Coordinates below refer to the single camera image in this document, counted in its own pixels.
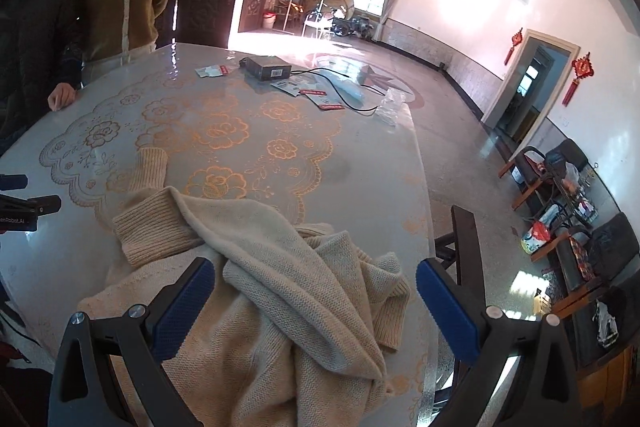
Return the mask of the bystander hand on table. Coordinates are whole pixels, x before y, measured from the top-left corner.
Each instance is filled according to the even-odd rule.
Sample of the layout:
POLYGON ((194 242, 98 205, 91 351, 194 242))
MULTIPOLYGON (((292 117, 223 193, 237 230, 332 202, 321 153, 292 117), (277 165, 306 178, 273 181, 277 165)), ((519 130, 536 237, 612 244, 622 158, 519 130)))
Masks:
POLYGON ((77 91, 67 82, 60 82, 56 85, 48 98, 49 108, 52 112, 58 112, 59 110, 70 106, 76 100, 77 91))

